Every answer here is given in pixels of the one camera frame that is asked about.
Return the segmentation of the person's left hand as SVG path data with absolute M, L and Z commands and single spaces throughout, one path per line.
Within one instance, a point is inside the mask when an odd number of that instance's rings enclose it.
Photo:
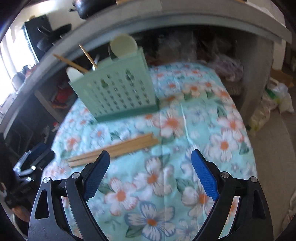
M 22 221 L 29 223 L 30 212 L 23 206 L 16 206 L 12 208 L 13 213 Z

